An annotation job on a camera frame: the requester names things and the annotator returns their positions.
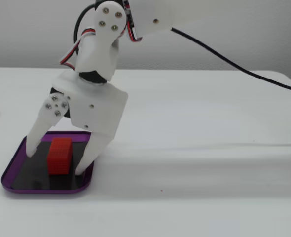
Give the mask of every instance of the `screw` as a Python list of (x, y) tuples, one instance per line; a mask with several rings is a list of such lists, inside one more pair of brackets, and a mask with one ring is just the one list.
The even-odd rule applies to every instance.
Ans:
[(98, 24), (102, 27), (104, 27), (106, 25), (105, 21), (100, 21)]
[(118, 26), (113, 25), (113, 26), (111, 27), (111, 29), (112, 29), (113, 31), (116, 31), (116, 30), (118, 30)]
[(64, 108), (64, 109), (66, 109), (66, 108), (68, 107), (68, 105), (67, 105), (66, 102), (63, 102), (63, 103), (61, 104), (61, 106), (62, 106), (62, 108)]
[(109, 9), (108, 9), (107, 7), (105, 7), (105, 8), (103, 9), (103, 13), (104, 13), (104, 14), (108, 14), (108, 13), (109, 13)]
[(46, 104), (46, 108), (49, 109), (49, 110), (51, 110), (52, 107), (51, 107), (50, 104)]
[(54, 96), (51, 97), (51, 99), (52, 99), (53, 101), (56, 101), (56, 100), (58, 100), (58, 97), (54, 95)]
[(56, 110), (56, 111), (55, 111), (55, 116), (60, 117), (60, 116), (61, 116), (60, 111)]
[(115, 14), (115, 16), (116, 16), (117, 18), (121, 18), (121, 17), (122, 17), (122, 14), (121, 14), (121, 12), (117, 12), (117, 13)]

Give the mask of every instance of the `black cable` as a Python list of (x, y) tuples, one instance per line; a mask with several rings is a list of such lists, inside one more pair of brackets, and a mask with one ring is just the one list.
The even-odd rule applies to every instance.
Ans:
[(231, 66), (235, 67), (236, 69), (240, 70), (241, 72), (243, 73), (246, 73), (252, 77), (255, 77), (255, 78), (258, 78), (258, 79), (261, 79), (261, 80), (264, 80), (266, 82), (269, 82), (269, 83), (272, 83), (274, 85), (277, 85), (277, 86), (280, 86), (282, 88), (285, 88), (285, 89), (288, 89), (288, 90), (291, 90), (291, 86), (288, 86), (288, 85), (284, 85), (282, 83), (279, 83), (277, 81), (274, 81), (272, 79), (268, 79), (266, 77), (263, 77), (263, 76), (260, 76), (258, 74), (255, 74), (255, 73), (252, 73), (244, 68), (242, 68), (241, 66), (237, 65), (236, 63), (232, 62), (230, 59), (224, 57), (223, 55), (221, 55), (220, 53), (218, 53), (217, 51), (215, 51), (214, 49), (210, 48), (209, 46), (207, 46), (206, 44), (202, 43), (201, 41), (195, 39), (194, 37), (180, 31), (180, 30), (177, 30), (175, 28), (172, 28), (171, 31), (173, 31), (174, 33), (180, 35), (180, 36), (183, 36), (193, 42), (195, 42), (196, 44), (202, 46), (204, 49), (208, 50), (209, 52), (211, 52), (212, 54), (214, 54), (215, 56), (217, 56), (218, 58), (222, 59), (223, 61), (225, 61), (226, 63), (230, 64)]
[(74, 34), (73, 34), (73, 41), (74, 41), (74, 43), (77, 42), (78, 28), (80, 27), (80, 24), (81, 24), (81, 21), (83, 20), (83, 17), (85, 16), (85, 14), (89, 10), (91, 10), (93, 8), (95, 8), (95, 4), (89, 5), (87, 8), (85, 8), (82, 11), (81, 15), (78, 17), (77, 22), (76, 22), (76, 25), (75, 25), (75, 28), (74, 28)]

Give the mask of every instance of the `white wall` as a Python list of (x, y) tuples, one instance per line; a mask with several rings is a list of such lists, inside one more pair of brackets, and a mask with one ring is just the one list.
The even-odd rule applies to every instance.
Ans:
[[(70, 48), (80, 12), (95, 0), (0, 0), (0, 67), (59, 67)], [(181, 30), (251, 70), (291, 78), (291, 0), (210, 17)], [(90, 25), (92, 12), (84, 25)], [(121, 40), (119, 67), (128, 69), (231, 69), (172, 32)]]

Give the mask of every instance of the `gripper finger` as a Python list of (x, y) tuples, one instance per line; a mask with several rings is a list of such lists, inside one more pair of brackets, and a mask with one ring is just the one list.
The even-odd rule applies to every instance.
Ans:
[(67, 113), (69, 104), (61, 93), (51, 94), (43, 103), (36, 122), (27, 135), (26, 154), (32, 157), (47, 131)]
[(86, 145), (84, 155), (75, 170), (75, 175), (81, 175), (112, 140), (113, 137), (108, 137), (100, 133), (92, 133)]

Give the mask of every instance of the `robotic arm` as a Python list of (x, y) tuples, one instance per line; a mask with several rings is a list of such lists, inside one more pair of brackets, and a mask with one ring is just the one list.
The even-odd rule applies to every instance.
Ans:
[[(79, 39), (75, 35), (74, 46), (60, 62), (74, 71), (67, 70), (54, 79), (50, 95), (27, 136), (27, 156), (34, 155), (42, 137), (63, 116), (70, 118), (72, 125), (92, 132), (76, 175), (82, 174), (114, 139), (128, 95), (109, 82), (117, 66), (118, 41), (124, 32), (131, 41), (138, 42), (148, 34), (247, 4), (254, 3), (251, 0), (97, 0), (84, 11), (85, 14), (95, 8), (93, 27), (87, 28)], [(78, 52), (75, 66), (67, 62), (74, 52)]]

